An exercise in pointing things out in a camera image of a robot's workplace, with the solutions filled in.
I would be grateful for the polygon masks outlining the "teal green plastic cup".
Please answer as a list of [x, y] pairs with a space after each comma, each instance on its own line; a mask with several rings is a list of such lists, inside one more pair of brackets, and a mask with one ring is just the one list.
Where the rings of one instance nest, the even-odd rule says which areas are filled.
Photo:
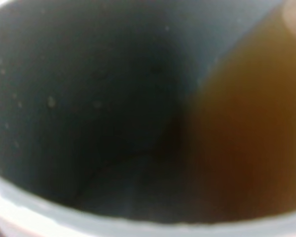
[[296, 0], [0, 3], [7, 237], [296, 237]]

